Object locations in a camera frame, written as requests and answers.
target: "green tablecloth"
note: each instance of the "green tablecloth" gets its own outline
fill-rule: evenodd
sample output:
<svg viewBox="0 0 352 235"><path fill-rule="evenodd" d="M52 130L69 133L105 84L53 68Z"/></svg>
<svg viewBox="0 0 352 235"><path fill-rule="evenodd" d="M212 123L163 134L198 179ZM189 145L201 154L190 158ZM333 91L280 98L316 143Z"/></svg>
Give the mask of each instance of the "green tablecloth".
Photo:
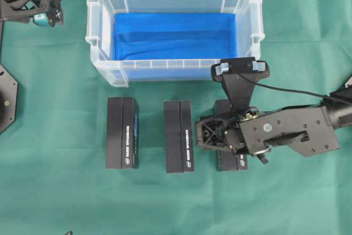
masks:
<svg viewBox="0 0 352 235"><path fill-rule="evenodd" d="M16 122L0 135L0 234L350 234L351 129L341 149L305 159L287 147L248 172L220 173L195 147L195 173L166 175L163 101L192 118L224 99L211 81L108 85L90 62L86 0L64 0L53 29L6 23L1 63L19 83ZM263 0L263 83L320 94L352 75L351 0ZM109 96L140 105L140 168L105 169ZM273 110L318 99L256 88Z"/></svg>

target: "black box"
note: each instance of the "black box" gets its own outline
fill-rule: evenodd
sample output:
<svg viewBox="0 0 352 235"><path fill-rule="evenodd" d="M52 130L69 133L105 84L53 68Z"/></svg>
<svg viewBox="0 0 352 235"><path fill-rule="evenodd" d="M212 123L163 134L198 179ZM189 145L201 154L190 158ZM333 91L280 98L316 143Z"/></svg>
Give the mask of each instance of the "black box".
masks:
<svg viewBox="0 0 352 235"><path fill-rule="evenodd" d="M164 102L166 172L194 171L190 101Z"/></svg>
<svg viewBox="0 0 352 235"><path fill-rule="evenodd" d="M109 97L106 168L137 168L137 149L138 104L131 97Z"/></svg>
<svg viewBox="0 0 352 235"><path fill-rule="evenodd" d="M229 100L217 100L214 105L215 115L224 114L231 110ZM219 171L246 171L248 170L247 155L233 155L229 151L216 151L217 169Z"/></svg>

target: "plastic storage box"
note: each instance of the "plastic storage box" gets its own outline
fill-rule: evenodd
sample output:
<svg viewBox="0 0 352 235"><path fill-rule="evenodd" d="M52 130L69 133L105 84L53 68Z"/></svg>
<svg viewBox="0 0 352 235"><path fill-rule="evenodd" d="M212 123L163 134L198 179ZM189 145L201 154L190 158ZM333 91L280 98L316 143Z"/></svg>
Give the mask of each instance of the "plastic storage box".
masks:
<svg viewBox="0 0 352 235"><path fill-rule="evenodd" d="M133 80L210 79L210 66L223 59L114 61L116 13L233 13L236 14L237 56L260 59L260 42L265 36L262 0L88 0L87 5L86 41L90 44L91 61L116 87L127 87Z"/></svg>

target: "mounting hole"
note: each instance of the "mounting hole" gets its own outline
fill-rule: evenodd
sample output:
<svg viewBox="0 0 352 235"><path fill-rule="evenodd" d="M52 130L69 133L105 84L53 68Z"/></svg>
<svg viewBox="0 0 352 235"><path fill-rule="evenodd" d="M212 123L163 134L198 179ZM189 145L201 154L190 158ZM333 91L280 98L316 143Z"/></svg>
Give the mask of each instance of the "mounting hole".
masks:
<svg viewBox="0 0 352 235"><path fill-rule="evenodd" d="M203 131L203 136L204 136L204 137L209 137L209 136L210 136L209 131L204 130L204 131Z"/></svg>

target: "blue cloth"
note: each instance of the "blue cloth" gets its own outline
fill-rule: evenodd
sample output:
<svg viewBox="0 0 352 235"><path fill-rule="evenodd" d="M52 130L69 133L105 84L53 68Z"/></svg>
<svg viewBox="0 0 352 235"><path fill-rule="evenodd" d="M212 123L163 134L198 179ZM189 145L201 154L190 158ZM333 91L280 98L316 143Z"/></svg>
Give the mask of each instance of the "blue cloth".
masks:
<svg viewBox="0 0 352 235"><path fill-rule="evenodd" d="M120 13L115 19L115 60L237 55L234 14Z"/></svg>

